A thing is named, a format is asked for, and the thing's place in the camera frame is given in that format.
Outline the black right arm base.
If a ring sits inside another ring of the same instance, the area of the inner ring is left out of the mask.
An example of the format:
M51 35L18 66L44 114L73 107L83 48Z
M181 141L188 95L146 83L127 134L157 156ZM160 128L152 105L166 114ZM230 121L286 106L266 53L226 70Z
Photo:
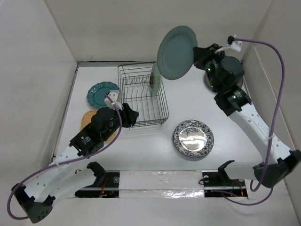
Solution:
M244 180L230 179L223 171L204 170L198 184L203 187L205 197L248 197Z

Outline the mint green flower plate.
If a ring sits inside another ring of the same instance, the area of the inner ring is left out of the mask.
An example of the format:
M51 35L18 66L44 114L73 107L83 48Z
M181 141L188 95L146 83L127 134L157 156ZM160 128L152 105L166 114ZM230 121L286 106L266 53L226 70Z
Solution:
M159 92L162 84L162 75L158 70L158 64L154 63L150 73L150 95L155 97Z

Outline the blue floral white plate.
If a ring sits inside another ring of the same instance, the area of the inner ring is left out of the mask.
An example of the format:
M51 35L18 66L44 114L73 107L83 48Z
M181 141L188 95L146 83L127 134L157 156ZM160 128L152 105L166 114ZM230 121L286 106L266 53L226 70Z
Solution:
M174 129L173 142L176 149L189 158L203 158L214 146L211 129L201 121L185 120Z

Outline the grey-blue round plate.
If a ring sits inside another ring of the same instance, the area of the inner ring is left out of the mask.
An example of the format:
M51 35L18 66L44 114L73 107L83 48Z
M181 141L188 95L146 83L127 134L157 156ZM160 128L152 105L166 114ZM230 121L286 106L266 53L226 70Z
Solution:
M183 77L194 62L193 48L198 46L194 31L185 25L170 30L157 53L158 70L167 80Z

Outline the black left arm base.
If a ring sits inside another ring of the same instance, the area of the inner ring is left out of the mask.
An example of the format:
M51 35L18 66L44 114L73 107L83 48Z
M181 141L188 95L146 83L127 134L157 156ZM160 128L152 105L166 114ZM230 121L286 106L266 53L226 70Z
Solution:
M94 182L75 192L77 198L119 198L120 171L106 171L99 163L91 162Z

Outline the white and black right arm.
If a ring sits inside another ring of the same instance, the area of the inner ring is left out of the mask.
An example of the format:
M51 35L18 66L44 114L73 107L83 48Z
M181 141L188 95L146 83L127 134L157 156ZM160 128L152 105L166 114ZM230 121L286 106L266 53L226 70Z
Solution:
M272 188L290 174L301 161L301 152L292 151L278 139L257 113L250 97L238 86L245 74L241 62L225 55L213 44L207 48L193 48L193 63L207 74L218 107L247 135L262 157L262 162L229 160L218 168L217 179L228 185L234 179L257 180Z

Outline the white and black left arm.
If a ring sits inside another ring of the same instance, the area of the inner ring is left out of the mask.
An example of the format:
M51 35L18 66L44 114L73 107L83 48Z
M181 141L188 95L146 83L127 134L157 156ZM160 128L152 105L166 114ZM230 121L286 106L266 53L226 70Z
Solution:
M16 184L7 201L7 213L15 220L43 220L62 198L86 187L103 186L106 171L90 157L106 150L110 136L135 125L139 113L127 103L101 108L51 164Z

